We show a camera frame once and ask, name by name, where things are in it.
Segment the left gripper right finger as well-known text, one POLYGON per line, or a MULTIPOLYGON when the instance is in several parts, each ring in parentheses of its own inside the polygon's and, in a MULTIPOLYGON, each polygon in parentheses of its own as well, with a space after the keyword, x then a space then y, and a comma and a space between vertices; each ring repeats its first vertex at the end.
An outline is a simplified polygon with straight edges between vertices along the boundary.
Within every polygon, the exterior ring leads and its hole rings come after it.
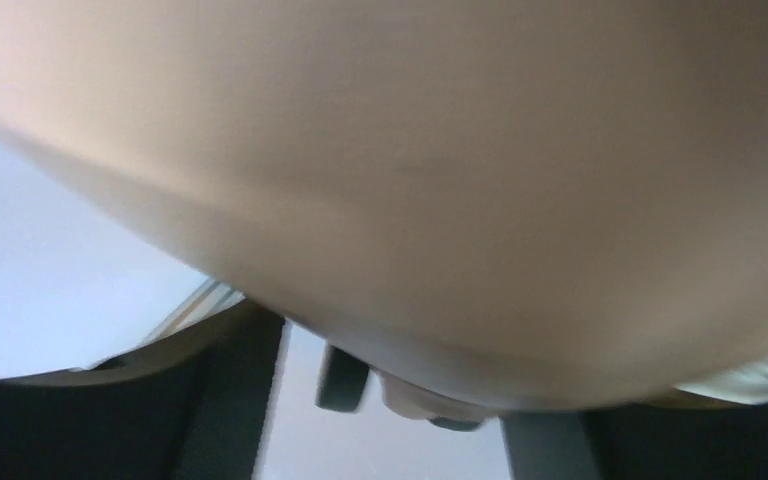
POLYGON ((768 479, 768 403, 523 412, 502 430, 514 479, 768 479))

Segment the grey cloth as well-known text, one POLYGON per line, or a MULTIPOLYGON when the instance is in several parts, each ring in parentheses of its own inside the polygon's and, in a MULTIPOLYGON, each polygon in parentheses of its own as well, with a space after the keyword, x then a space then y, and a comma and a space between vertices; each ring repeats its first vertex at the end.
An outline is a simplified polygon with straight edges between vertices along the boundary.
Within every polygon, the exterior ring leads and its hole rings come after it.
POLYGON ((768 403, 768 359, 678 384, 680 391, 742 405, 768 403))

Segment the pink hard-shell suitcase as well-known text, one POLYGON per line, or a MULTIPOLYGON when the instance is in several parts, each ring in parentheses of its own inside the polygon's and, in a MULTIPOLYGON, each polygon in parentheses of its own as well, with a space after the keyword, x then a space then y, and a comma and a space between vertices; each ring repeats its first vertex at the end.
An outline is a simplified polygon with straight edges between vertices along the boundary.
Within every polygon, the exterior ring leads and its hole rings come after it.
POLYGON ((408 417, 768 358, 768 1, 0 1, 0 140, 408 417))

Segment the aluminium frame rail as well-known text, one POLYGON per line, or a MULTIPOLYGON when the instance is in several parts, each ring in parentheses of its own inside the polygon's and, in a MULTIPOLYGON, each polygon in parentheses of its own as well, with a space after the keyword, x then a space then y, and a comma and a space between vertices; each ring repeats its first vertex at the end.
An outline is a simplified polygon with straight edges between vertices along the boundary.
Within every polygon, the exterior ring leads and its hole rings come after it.
POLYGON ((164 337, 222 312, 244 299, 244 294, 230 285, 208 279, 160 322, 138 347, 151 344, 164 337))

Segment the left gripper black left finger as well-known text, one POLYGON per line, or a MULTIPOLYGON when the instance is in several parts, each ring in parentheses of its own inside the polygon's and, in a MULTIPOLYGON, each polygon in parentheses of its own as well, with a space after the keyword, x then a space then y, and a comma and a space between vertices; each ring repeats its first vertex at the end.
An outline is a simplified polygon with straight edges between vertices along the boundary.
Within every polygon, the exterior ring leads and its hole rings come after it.
POLYGON ((0 479, 251 479, 285 322, 249 301, 89 370, 0 379, 0 479))

